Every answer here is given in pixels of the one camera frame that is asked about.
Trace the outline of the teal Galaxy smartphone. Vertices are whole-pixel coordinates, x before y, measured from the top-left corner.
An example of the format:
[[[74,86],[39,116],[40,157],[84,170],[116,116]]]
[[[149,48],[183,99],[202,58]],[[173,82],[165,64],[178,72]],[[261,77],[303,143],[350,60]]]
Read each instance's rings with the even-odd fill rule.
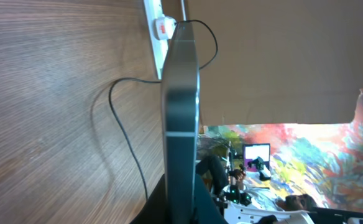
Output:
[[[163,153],[167,213],[171,223],[189,223],[194,210],[200,73],[193,27],[177,24],[163,65]]]

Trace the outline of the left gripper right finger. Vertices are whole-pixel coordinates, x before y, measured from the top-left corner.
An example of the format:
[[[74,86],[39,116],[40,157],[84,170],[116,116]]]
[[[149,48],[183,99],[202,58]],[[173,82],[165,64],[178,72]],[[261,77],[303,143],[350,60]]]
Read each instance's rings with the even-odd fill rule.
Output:
[[[227,224],[198,174],[195,175],[194,206],[194,223]]]

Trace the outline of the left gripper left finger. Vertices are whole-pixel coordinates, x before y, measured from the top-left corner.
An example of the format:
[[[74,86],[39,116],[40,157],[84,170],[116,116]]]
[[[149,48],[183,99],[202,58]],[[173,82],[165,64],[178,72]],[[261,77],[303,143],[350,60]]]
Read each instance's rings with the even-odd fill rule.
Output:
[[[161,176],[148,201],[131,224],[166,224],[167,204],[165,195],[165,176]]]

